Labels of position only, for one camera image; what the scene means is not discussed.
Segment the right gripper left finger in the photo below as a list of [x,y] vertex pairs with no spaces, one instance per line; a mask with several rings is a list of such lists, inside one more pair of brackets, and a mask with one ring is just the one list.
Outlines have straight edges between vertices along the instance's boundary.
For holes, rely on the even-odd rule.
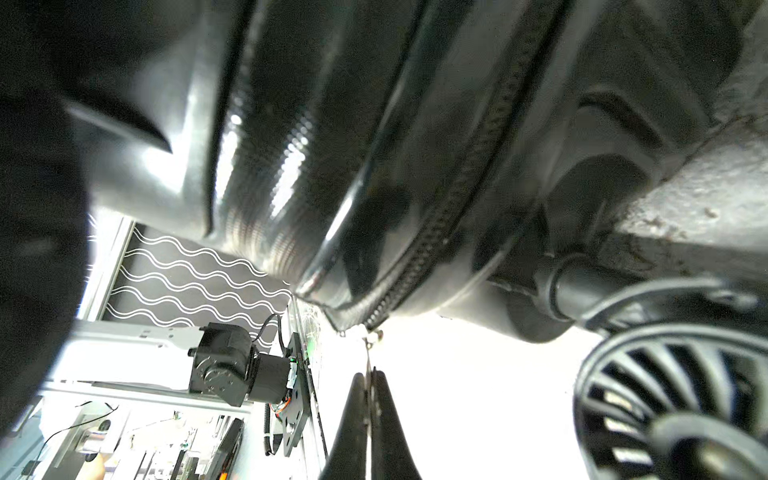
[[319,475],[323,480],[361,480],[366,478],[368,415],[366,379],[356,373],[332,449]]

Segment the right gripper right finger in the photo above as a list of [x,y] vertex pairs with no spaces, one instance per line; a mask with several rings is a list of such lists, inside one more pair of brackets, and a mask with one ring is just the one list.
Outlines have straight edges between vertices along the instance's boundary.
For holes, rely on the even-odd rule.
[[370,376],[371,474],[373,479],[421,479],[384,372]]

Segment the metal zipper pull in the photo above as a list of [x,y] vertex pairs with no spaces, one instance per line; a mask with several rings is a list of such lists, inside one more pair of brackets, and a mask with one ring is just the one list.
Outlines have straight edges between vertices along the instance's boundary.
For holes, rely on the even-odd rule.
[[363,343],[366,353],[366,385],[371,387],[373,381],[373,371],[375,370],[374,355],[372,351],[382,342],[384,332],[381,329],[369,331],[363,337]]

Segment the black hard-shell suitcase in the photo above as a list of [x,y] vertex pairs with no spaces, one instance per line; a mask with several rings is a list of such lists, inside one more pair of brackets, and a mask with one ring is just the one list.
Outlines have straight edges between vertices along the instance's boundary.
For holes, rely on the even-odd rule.
[[339,332],[447,311],[603,336],[594,479],[767,475],[767,284],[589,246],[704,139],[757,1],[5,1],[1,429],[75,340],[92,200]]

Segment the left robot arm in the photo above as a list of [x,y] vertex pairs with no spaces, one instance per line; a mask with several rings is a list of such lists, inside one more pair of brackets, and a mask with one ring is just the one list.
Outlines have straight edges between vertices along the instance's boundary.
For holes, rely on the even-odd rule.
[[246,400],[278,404],[295,383],[294,359],[260,353],[248,332],[238,326],[210,323],[200,329],[192,359],[188,391],[215,396],[233,407]]

